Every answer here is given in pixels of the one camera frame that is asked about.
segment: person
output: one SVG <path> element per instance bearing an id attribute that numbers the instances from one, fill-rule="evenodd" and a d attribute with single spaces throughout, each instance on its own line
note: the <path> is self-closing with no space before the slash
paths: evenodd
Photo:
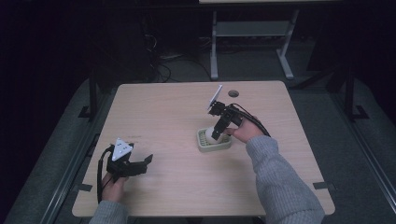
<path id="1" fill-rule="evenodd" d="M 120 177 L 113 183 L 110 173 L 103 177 L 102 185 L 105 187 L 102 192 L 102 201 L 96 208 L 90 221 L 91 224 L 128 222 L 128 210 L 125 205 L 120 203 L 124 193 L 123 186 L 127 179 Z"/>
<path id="2" fill-rule="evenodd" d="M 277 141 L 268 137 L 248 119 L 224 133 L 246 143 L 256 174 L 257 193 L 266 212 L 267 224 L 321 223 L 324 211 L 316 195 L 279 154 Z M 104 183 L 110 177 L 104 177 Z M 93 223 L 126 223 L 127 211 L 120 204 L 123 183 L 106 186 Z"/>

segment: small basket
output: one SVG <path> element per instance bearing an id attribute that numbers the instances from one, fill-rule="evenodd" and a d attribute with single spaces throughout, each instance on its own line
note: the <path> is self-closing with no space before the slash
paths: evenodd
<path id="1" fill-rule="evenodd" d="M 224 134 L 221 143 L 212 145 L 206 142 L 205 131 L 206 129 L 201 129 L 197 132 L 198 147 L 201 152 L 223 150 L 231 147 L 231 136 Z"/>

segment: gray sleeve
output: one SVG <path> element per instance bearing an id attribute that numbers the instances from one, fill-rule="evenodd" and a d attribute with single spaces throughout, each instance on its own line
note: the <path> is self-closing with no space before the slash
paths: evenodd
<path id="1" fill-rule="evenodd" d="M 257 136 L 247 142 L 256 187 L 266 220 L 276 223 L 320 223 L 324 211 L 312 190 L 278 153 L 277 141 Z"/>
<path id="2" fill-rule="evenodd" d="M 93 215 L 90 224 L 127 223 L 128 211 L 120 203 L 101 201 Z"/>

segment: wooden table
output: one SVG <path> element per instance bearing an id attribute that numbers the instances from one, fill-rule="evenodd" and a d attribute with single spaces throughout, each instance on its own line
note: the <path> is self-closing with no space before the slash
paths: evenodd
<path id="1" fill-rule="evenodd" d="M 206 111 L 219 84 L 223 85 L 219 101 L 240 104 L 257 116 L 326 214 L 333 213 L 329 191 L 313 187 L 323 177 L 285 85 L 251 81 L 121 85 L 83 180 L 93 188 L 78 193 L 73 214 L 93 215 L 97 162 L 119 137 L 134 143 L 131 161 L 154 154 L 147 173 L 130 177 L 125 185 L 122 203 L 130 216 L 264 216 L 245 144 L 233 139 L 229 149 L 207 153 L 198 149 L 196 132 L 219 119 Z M 239 91 L 239 96 L 231 98 L 230 90 Z"/>

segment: white metal frame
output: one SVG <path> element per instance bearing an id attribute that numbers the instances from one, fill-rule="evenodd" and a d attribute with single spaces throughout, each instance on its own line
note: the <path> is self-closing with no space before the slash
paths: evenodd
<path id="1" fill-rule="evenodd" d="M 286 52 L 297 21 L 299 10 L 293 11 L 289 21 L 217 21 L 217 11 L 213 12 L 212 23 L 212 50 L 210 52 L 210 78 L 219 78 L 218 58 L 216 53 L 217 36 L 285 36 L 285 42 L 276 50 L 277 57 L 282 65 L 287 79 L 294 79 Z"/>

